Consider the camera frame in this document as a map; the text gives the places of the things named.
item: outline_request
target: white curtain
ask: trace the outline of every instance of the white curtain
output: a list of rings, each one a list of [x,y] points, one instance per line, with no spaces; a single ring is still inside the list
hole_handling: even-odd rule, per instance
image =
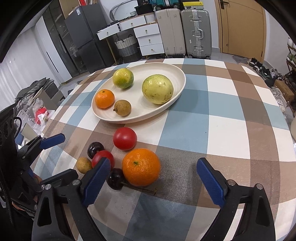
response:
[[[44,77],[56,80],[30,28],[16,38],[0,63],[0,111],[14,103],[21,89]]]

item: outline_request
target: mandarin orange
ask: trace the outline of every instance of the mandarin orange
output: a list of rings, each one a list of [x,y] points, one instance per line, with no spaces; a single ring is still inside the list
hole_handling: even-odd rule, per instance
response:
[[[113,105],[115,96],[111,90],[100,90],[95,98],[95,102],[98,108],[106,109]]]
[[[160,161],[153,151],[134,149],[123,158],[122,171],[130,184],[148,186],[159,177]]]

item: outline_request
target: cherry stem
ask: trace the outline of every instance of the cherry stem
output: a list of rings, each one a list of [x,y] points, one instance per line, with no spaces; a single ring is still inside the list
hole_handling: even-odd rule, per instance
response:
[[[133,190],[137,190],[137,191],[142,191],[142,192],[147,192],[147,193],[151,193],[153,194],[153,196],[157,193],[157,188],[155,188],[154,190],[148,190],[148,189],[144,189],[144,188],[137,188],[129,183],[125,183],[125,182],[121,182],[124,186],[133,189]]]

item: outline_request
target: plaid tablecloth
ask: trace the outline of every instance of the plaid tablecloth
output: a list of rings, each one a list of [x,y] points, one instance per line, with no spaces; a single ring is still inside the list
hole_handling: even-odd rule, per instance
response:
[[[110,124],[91,110],[98,88],[116,69],[145,62],[174,64],[186,74],[186,87],[166,111],[141,122]],[[226,179],[240,185],[261,183],[282,240],[296,221],[296,158],[285,118],[264,81],[251,69],[203,59],[139,61],[96,71],[80,83],[49,120],[44,136],[64,133],[66,141],[41,153],[33,170],[43,179],[75,168],[87,156],[88,145],[101,142],[121,167],[126,152],[112,135],[122,126],[138,136],[136,148],[154,151],[161,161],[156,196],[105,183],[89,212],[107,240],[200,240],[219,209],[196,174],[196,162],[206,157]],[[225,240],[231,240],[240,204]],[[78,237],[73,220],[69,221]]]

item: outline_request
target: red tomato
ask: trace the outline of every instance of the red tomato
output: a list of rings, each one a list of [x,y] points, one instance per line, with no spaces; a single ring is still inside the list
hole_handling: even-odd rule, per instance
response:
[[[99,151],[94,155],[94,157],[91,161],[91,166],[94,168],[94,166],[101,160],[102,157],[106,157],[110,160],[111,170],[112,170],[114,167],[114,163],[115,163],[114,157],[111,152],[106,151],[106,150]]]
[[[131,128],[121,127],[115,131],[113,142],[120,150],[130,150],[137,143],[137,135]]]

